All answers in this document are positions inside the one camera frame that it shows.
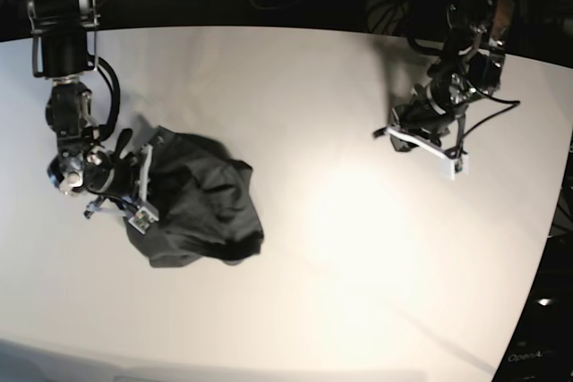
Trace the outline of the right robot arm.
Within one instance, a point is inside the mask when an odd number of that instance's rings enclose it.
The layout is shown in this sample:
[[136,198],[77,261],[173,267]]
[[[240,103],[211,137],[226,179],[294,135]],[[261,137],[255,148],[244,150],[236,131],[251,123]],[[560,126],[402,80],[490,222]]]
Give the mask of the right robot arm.
[[159,220],[149,202],[153,147],[125,153],[133,132],[121,131],[115,149],[103,144],[117,124],[121,89],[111,65],[98,55],[98,0],[27,0],[32,36],[32,72],[52,83],[46,121],[57,153],[47,168],[64,195],[89,193],[84,216],[112,212],[137,229]]

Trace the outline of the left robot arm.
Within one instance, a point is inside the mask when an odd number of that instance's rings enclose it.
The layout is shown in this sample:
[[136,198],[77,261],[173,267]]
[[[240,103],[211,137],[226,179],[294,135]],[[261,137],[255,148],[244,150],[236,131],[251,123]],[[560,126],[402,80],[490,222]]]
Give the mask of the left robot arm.
[[520,104],[495,95],[515,8],[515,0],[448,0],[443,46],[408,40],[416,52],[436,58],[427,71],[428,83],[415,86],[407,102],[393,106],[388,123],[373,136],[389,138],[397,152],[424,149],[460,172],[467,157],[466,139],[473,132],[466,125],[468,108],[488,100],[507,113]]

